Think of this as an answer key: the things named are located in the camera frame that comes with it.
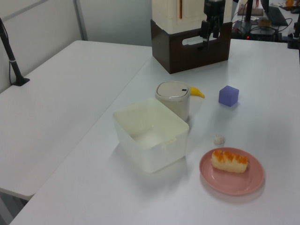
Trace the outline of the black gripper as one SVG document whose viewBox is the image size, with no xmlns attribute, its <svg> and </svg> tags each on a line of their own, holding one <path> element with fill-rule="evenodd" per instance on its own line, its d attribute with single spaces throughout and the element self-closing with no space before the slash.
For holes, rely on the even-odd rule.
<svg viewBox="0 0 300 225">
<path fill-rule="evenodd" d="M 209 27 L 210 33 L 213 38 L 218 38 L 220 28 L 222 26 L 222 19 L 225 12 L 225 0 L 205 0 L 204 1 L 204 13 L 207 16 L 207 20 L 210 20 L 210 26 L 207 21 L 202 21 L 201 24 L 201 37 L 203 39 L 203 47 L 208 48 L 209 42 Z"/>
</svg>

